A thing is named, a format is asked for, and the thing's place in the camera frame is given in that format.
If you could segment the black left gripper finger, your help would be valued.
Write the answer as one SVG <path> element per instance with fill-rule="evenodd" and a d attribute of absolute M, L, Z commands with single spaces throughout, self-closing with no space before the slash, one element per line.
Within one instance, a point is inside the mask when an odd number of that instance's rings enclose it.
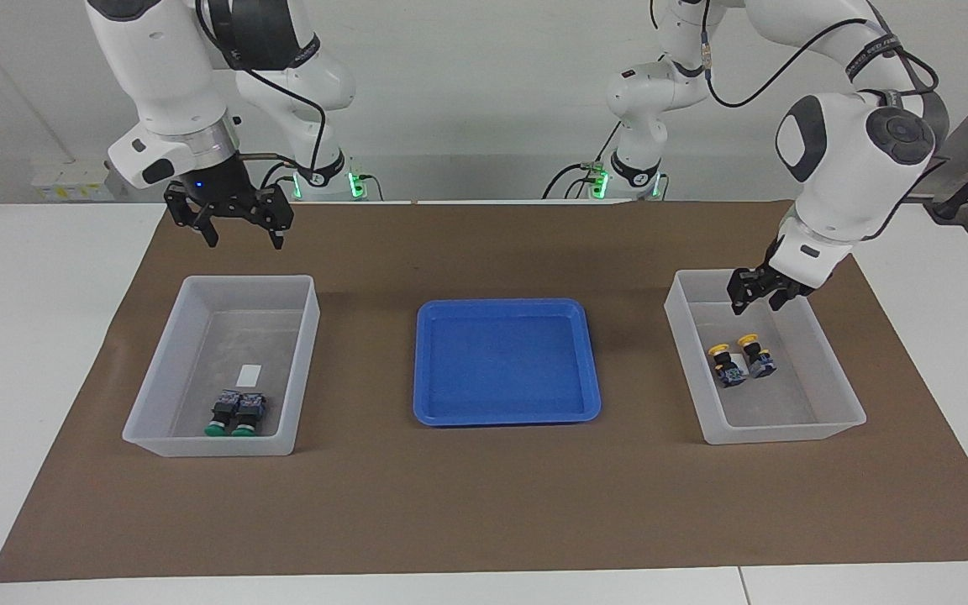
<path fill-rule="evenodd" d="M 781 310 L 792 300 L 800 297 L 808 297 L 815 291 L 817 291 L 815 288 L 807 287 L 803 284 L 788 284 L 788 286 L 781 287 L 772 293 L 769 298 L 770 309 L 773 313 L 777 313 L 777 311 Z"/>
<path fill-rule="evenodd" d="M 741 315 L 749 305 L 770 294 L 770 272 L 765 267 L 734 269 L 726 290 L 731 310 Z"/>

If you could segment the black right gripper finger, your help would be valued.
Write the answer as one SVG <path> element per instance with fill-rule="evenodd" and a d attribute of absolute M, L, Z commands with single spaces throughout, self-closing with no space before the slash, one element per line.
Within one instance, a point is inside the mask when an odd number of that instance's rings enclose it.
<path fill-rule="evenodd" d="M 241 218 L 261 227 L 268 234 L 276 251 L 281 251 L 285 233 L 293 221 L 292 205 L 281 187 L 262 187 L 253 191 L 252 198 L 242 202 Z"/>
<path fill-rule="evenodd" d="M 208 248 L 215 248 L 218 245 L 218 231 L 212 224 L 212 208 L 208 204 L 200 204 L 198 209 L 195 209 L 184 184 L 170 182 L 166 185 L 164 202 L 166 210 L 178 227 L 196 231 L 203 237 Z"/>

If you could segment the yellow push button dark block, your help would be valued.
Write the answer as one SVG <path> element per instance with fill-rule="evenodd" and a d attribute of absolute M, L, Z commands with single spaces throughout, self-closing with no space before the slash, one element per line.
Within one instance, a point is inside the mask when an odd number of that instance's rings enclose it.
<path fill-rule="evenodd" d="M 748 361 L 750 378 L 760 379 L 775 374 L 777 363 L 770 351 L 760 343 L 758 334 L 745 334 L 737 340 L 737 344 Z"/>

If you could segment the yellow push button clear block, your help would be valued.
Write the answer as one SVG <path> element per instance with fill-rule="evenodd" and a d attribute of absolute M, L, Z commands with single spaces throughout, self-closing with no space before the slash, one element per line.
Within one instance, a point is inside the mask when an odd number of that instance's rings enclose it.
<path fill-rule="evenodd" d="M 726 342 L 714 345 L 706 351 L 713 374 L 722 388 L 736 387 L 749 378 L 748 369 Z"/>

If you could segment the green push button switch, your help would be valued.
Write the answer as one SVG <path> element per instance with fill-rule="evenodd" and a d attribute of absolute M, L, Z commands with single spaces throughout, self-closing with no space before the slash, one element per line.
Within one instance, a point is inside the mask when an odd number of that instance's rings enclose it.
<path fill-rule="evenodd" d="M 203 433 L 210 437 L 227 436 L 228 425 L 234 421 L 239 408 L 241 393 L 235 390 L 222 390 L 211 408 L 212 417 Z"/>
<path fill-rule="evenodd" d="M 266 396 L 262 393 L 241 393 L 234 414 L 231 436 L 257 436 L 266 415 Z"/>

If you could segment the small white boxes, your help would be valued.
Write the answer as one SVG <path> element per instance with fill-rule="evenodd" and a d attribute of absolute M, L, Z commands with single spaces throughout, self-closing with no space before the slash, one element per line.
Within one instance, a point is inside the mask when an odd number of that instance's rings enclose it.
<path fill-rule="evenodd" d="M 129 197 L 122 177 L 105 160 L 37 166 L 30 185 L 49 203 L 121 203 Z"/>

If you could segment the translucent white plastic box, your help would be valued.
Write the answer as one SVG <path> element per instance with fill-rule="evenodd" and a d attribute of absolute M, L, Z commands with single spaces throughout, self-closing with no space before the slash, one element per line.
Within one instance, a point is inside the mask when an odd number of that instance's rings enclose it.
<path fill-rule="evenodd" d="M 704 440 L 819 440 L 864 424 L 865 410 L 808 300 L 779 311 L 758 300 L 737 315 L 726 291 L 730 277 L 730 271 L 678 271 L 664 303 Z M 747 334 L 757 334 L 776 371 L 724 387 L 709 351 L 727 344 L 734 364 L 745 368 L 748 356 L 737 341 Z"/>
<path fill-rule="evenodd" d="M 164 457 L 290 455 L 320 309 L 311 276 L 189 276 L 124 425 L 126 443 Z M 243 364 L 262 366 L 238 388 Z M 222 390 L 262 393 L 257 436 L 204 435 Z"/>

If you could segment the blue plastic tray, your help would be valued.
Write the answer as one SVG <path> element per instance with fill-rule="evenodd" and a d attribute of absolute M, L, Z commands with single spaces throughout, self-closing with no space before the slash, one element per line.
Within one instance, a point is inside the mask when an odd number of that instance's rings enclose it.
<path fill-rule="evenodd" d="M 430 300 L 416 321 L 413 414 L 428 428 L 588 423 L 602 412 L 575 299 Z"/>

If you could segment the brown paper table mat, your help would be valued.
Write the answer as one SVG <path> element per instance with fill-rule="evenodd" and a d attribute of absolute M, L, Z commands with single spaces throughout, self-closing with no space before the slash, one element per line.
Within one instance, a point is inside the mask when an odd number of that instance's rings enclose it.
<path fill-rule="evenodd" d="M 0 552 L 0 582 L 968 560 L 968 456 L 855 261 L 810 303 L 867 421 L 707 445 L 664 301 L 763 257 L 787 203 L 306 204 L 281 251 L 163 218 Z M 122 432 L 193 275 L 306 273 L 318 340 L 291 455 L 161 457 Z M 587 311 L 602 413 L 431 429 L 416 315 L 462 297 Z"/>

